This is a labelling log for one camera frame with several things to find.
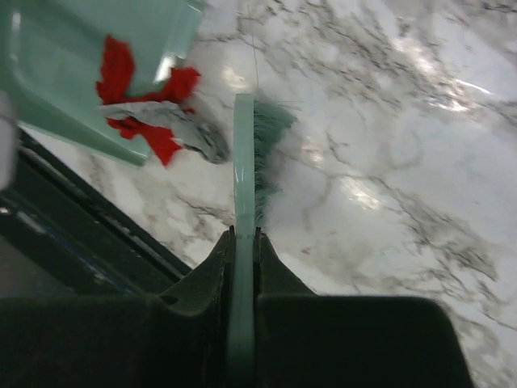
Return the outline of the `green hand brush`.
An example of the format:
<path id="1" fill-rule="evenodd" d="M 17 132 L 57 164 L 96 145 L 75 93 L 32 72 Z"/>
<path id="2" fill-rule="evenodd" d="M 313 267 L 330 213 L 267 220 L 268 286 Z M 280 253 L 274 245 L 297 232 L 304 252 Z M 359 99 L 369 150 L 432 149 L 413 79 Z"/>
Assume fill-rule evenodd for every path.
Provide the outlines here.
<path id="1" fill-rule="evenodd" d="M 271 195 L 270 154 L 296 117 L 280 103 L 255 93 L 235 95 L 233 194 L 236 217 L 227 335 L 227 384 L 253 387 L 255 375 L 254 241 Z"/>

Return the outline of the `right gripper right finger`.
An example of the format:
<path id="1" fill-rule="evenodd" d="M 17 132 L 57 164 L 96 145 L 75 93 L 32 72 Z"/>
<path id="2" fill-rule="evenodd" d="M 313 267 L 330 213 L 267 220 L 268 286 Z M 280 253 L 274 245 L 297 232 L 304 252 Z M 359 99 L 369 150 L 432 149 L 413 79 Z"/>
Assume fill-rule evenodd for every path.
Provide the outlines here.
<path id="1" fill-rule="evenodd" d="M 319 296 L 270 239 L 254 241 L 259 387 L 470 387 L 453 325 L 437 302 Z"/>

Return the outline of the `grey paper scrap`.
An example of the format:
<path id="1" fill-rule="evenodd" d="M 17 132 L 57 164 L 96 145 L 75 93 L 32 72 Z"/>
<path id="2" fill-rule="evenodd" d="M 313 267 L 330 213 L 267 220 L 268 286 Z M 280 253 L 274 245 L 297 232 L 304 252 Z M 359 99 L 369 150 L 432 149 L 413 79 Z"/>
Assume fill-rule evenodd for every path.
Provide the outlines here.
<path id="1" fill-rule="evenodd" d="M 101 105 L 98 109 L 108 119 L 130 118 L 153 126 L 163 124 L 183 146 L 198 152 L 212 164 L 223 164 L 230 159 L 229 144 L 223 131 L 197 113 L 183 111 L 178 104 L 147 101 Z"/>

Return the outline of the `red paper scrap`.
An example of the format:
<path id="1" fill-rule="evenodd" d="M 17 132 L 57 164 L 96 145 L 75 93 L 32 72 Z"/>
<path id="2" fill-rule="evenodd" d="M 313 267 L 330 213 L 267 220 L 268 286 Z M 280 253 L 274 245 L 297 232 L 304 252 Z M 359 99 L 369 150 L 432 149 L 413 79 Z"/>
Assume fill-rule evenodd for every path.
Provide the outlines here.
<path id="1" fill-rule="evenodd" d="M 107 118 L 107 123 L 117 129 L 124 139 L 132 140 L 136 135 L 143 137 L 164 167 L 167 167 L 174 154 L 182 149 L 182 146 L 174 141 L 174 134 L 170 129 L 144 124 L 133 117 L 122 120 Z"/>
<path id="2" fill-rule="evenodd" d="M 97 95 L 104 105 L 145 101 L 181 103 L 191 96 L 201 77 L 200 72 L 193 67 L 172 67 L 169 70 L 169 78 L 157 91 L 143 95 L 128 95 L 135 70 L 130 46 L 111 35 L 106 35 L 100 67 L 101 79 L 95 84 Z"/>

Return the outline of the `green plastic dustpan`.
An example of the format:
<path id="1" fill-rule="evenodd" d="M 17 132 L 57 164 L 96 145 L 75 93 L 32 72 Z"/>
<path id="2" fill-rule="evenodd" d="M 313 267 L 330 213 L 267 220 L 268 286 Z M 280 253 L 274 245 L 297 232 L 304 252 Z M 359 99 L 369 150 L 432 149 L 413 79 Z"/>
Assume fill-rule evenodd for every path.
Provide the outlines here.
<path id="1" fill-rule="evenodd" d="M 130 95 L 155 90 L 185 60 L 202 1 L 4 1 L 1 88 L 19 123 L 141 166 L 142 137 L 123 139 L 98 111 L 95 84 L 107 36 L 126 42 L 136 70 Z"/>

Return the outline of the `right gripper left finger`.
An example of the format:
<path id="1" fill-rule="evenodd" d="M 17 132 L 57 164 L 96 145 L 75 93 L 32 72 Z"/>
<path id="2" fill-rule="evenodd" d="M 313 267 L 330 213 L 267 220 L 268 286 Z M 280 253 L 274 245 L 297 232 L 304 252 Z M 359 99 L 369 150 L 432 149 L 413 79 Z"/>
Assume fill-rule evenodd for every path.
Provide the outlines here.
<path id="1" fill-rule="evenodd" d="M 224 386 L 234 251 L 226 230 L 159 294 L 2 299 L 2 386 Z"/>

